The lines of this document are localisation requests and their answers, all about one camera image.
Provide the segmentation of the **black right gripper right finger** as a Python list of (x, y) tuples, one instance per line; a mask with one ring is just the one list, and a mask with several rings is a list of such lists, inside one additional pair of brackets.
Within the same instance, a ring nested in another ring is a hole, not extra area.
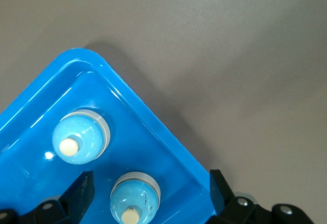
[(209, 218), (209, 223), (313, 223), (299, 207), (276, 204), (268, 211), (247, 197), (235, 196), (218, 169), (210, 171), (209, 181), (211, 201), (216, 212)]

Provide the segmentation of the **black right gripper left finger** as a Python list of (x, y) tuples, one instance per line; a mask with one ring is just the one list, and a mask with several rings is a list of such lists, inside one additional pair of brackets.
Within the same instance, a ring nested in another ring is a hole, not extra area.
[(44, 201), (24, 215), (1, 209), (1, 223), (80, 223), (94, 197), (94, 173), (83, 171), (58, 199)]

